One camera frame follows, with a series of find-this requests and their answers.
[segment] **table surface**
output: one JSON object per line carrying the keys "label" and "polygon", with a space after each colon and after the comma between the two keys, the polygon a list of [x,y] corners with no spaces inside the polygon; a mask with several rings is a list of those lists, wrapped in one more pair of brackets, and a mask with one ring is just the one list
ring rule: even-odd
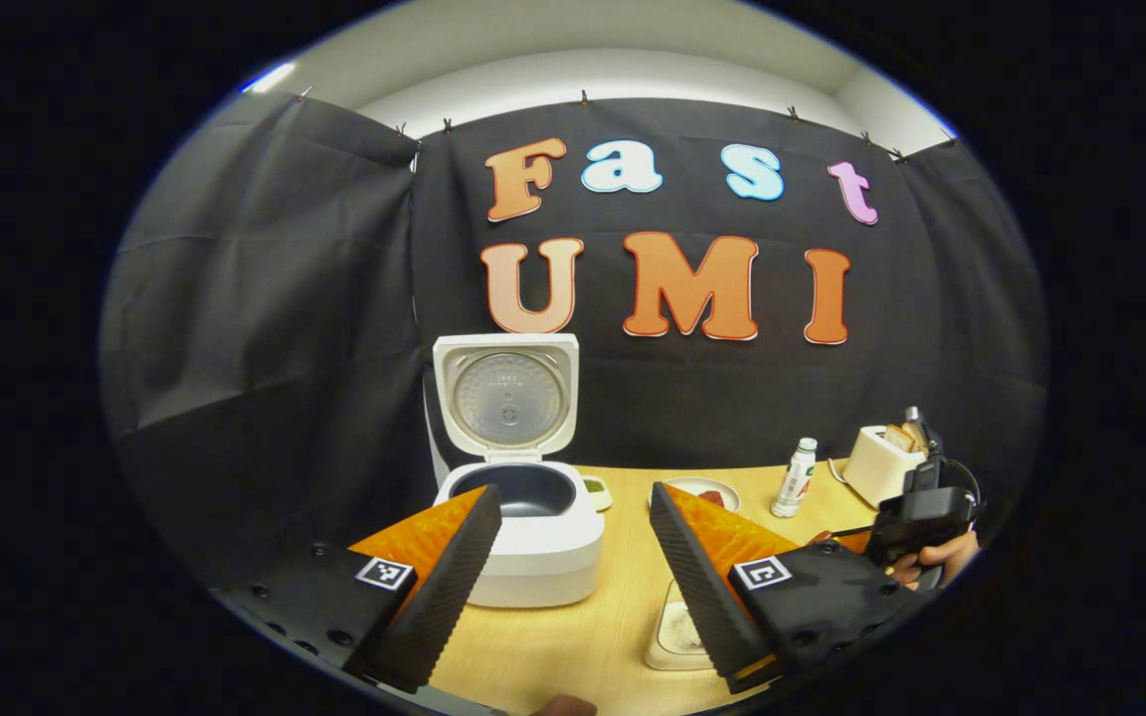
{"label": "table surface", "polygon": [[[841,472],[847,459],[835,459]],[[674,579],[649,525],[654,481],[711,478],[741,496],[737,513],[796,544],[823,530],[872,525],[874,509],[816,464],[808,494],[787,520],[769,512],[786,466],[736,471],[637,471],[578,466],[599,477],[613,495],[604,512],[599,585],[564,607],[464,608],[437,661],[431,685],[512,716],[535,713],[556,693],[586,699],[599,716],[678,716],[714,708],[761,690],[728,693],[713,669],[659,671],[645,663],[657,620]]]}

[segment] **white bottle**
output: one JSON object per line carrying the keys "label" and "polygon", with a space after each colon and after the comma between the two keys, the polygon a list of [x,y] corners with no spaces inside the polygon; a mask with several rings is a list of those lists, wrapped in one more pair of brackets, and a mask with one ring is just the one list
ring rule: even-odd
{"label": "white bottle", "polygon": [[786,472],[786,480],[780,485],[780,493],[777,499],[772,501],[772,514],[776,517],[794,517],[799,512],[799,504],[803,496],[808,494],[810,474],[816,467],[816,441],[810,436],[804,436],[799,441],[799,448],[790,458],[790,471]]}

